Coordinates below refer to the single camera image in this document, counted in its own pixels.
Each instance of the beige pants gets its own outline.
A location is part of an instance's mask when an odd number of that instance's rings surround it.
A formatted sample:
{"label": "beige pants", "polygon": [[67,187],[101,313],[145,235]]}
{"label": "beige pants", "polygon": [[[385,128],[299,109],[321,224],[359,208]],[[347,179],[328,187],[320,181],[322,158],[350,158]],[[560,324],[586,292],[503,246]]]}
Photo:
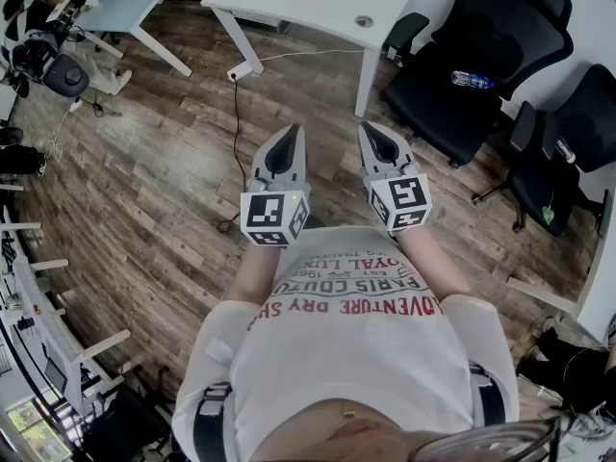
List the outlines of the beige pants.
{"label": "beige pants", "polygon": [[79,43],[76,42],[65,41],[60,51],[66,53],[66,55],[84,68],[90,77],[90,85],[93,88],[105,92],[106,94],[117,93],[119,89],[119,79],[116,75],[111,70],[101,70],[94,59],[89,57],[85,51],[81,50],[78,44]]}

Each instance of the computer monitor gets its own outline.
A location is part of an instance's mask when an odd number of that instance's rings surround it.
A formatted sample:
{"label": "computer monitor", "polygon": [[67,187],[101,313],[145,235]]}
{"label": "computer monitor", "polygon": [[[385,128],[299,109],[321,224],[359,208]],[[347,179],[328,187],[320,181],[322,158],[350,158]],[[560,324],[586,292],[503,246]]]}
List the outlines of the computer monitor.
{"label": "computer monitor", "polygon": [[54,387],[56,387],[61,394],[64,394],[64,389],[66,388],[66,376],[64,376],[64,373],[62,373],[62,371],[51,359],[47,359],[45,376],[49,378],[51,383],[54,384]]}

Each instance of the water bottle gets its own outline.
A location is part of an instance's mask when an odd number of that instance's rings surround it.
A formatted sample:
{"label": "water bottle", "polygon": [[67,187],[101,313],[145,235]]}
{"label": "water bottle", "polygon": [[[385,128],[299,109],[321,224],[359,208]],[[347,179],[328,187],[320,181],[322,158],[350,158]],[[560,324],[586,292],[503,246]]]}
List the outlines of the water bottle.
{"label": "water bottle", "polygon": [[571,164],[575,162],[576,154],[573,150],[571,150],[571,147],[569,146],[567,141],[565,141],[562,137],[556,139],[556,149],[558,149],[558,152],[562,154],[562,157],[565,158],[565,161],[567,161],[567,163]]}
{"label": "water bottle", "polygon": [[475,89],[493,89],[495,84],[485,75],[475,75],[468,72],[455,70],[451,74],[451,81],[456,86],[469,86]]}

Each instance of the mesh chair backrest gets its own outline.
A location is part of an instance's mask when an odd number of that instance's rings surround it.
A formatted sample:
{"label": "mesh chair backrest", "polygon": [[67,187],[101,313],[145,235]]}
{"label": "mesh chair backrest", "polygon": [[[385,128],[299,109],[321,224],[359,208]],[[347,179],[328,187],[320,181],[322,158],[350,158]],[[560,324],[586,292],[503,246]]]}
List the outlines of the mesh chair backrest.
{"label": "mesh chair backrest", "polygon": [[571,0],[455,0],[432,34],[456,69],[483,74],[510,99],[533,73],[573,53]]}
{"label": "mesh chair backrest", "polygon": [[557,122],[559,135],[583,171],[616,161],[616,79],[603,65],[591,66],[571,97],[547,121]]}

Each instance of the glasses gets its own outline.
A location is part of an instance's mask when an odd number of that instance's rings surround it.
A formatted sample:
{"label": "glasses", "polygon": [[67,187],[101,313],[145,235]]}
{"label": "glasses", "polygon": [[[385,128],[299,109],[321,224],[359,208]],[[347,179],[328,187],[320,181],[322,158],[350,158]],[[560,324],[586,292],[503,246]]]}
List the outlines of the glasses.
{"label": "glasses", "polygon": [[430,442],[409,462],[537,462],[558,458],[560,418],[496,424],[456,433]]}

